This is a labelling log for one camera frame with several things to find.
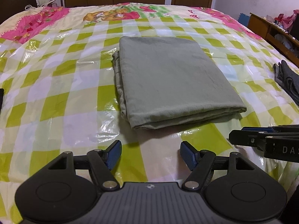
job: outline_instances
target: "bedspread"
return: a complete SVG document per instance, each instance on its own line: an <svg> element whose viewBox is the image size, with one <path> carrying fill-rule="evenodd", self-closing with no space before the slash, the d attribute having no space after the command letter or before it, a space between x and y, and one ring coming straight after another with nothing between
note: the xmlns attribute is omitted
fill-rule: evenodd
<svg viewBox="0 0 299 224"><path fill-rule="evenodd" d="M122 10L105 13L116 9ZM243 126L299 124L298 107L274 81L273 64L286 58L240 28L231 28L201 8L131 3L71 9L23 45L0 38L0 87L5 90L0 114L0 220L21 220L14 204L16 189L61 152L83 155L106 148L116 139L123 145L114 170L121 184L185 179L189 170L178 151L184 140L217 155L240 151L287 191L292 189L297 163L266 159L258 150L236 149L227 140L231 130ZM201 125L132 130L120 117L112 64L122 36L196 41L240 95L247 111ZM298 73L292 63L288 65ZM84 170L77 173L88 177Z"/></svg>

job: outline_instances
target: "dark gray cloth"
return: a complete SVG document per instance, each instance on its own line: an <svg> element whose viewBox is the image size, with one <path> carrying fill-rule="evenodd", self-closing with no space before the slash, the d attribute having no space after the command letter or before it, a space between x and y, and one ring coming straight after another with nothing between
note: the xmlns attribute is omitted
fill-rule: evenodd
<svg viewBox="0 0 299 224"><path fill-rule="evenodd" d="M134 129L158 129L246 111L197 42L127 37L113 55L121 115Z"/></svg>
<svg viewBox="0 0 299 224"><path fill-rule="evenodd" d="M299 106L299 75L289 68L285 60L282 60L278 65L274 64L273 71L277 84L281 86Z"/></svg>

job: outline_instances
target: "pink floral blanket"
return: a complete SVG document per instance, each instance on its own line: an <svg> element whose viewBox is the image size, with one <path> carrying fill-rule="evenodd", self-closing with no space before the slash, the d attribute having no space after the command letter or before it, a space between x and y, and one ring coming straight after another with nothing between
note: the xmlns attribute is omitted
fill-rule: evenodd
<svg viewBox="0 0 299 224"><path fill-rule="evenodd" d="M0 38L18 41L24 44L26 41L37 35L45 27L52 25L69 13L68 8L45 7L41 12L22 17L14 30L5 32Z"/></svg>

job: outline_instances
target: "white circular logo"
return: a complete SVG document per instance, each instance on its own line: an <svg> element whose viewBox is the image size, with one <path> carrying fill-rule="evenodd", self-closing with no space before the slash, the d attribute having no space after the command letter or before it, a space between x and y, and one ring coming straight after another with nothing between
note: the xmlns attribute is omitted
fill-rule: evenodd
<svg viewBox="0 0 299 224"><path fill-rule="evenodd" d="M153 185L153 184L149 184L149 185L147 185L147 188L148 189L153 189L155 186Z"/></svg>

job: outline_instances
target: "wooden desk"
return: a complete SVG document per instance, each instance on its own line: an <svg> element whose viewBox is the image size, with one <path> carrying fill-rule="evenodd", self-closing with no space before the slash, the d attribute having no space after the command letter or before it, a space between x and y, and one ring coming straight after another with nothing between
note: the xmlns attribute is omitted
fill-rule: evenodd
<svg viewBox="0 0 299 224"><path fill-rule="evenodd" d="M250 13L250 20L248 23L248 28L254 32L255 34L262 37L266 40L269 44L275 47L281 54L283 54L286 58L288 58L292 63L294 63L297 67L299 67L299 58L295 56L295 54L286 48L280 41L274 38L276 34L281 34L282 36L286 37L293 45L293 47L299 49L299 41L294 40L293 37L279 27L275 26L274 24L268 22L267 20L256 16Z"/></svg>

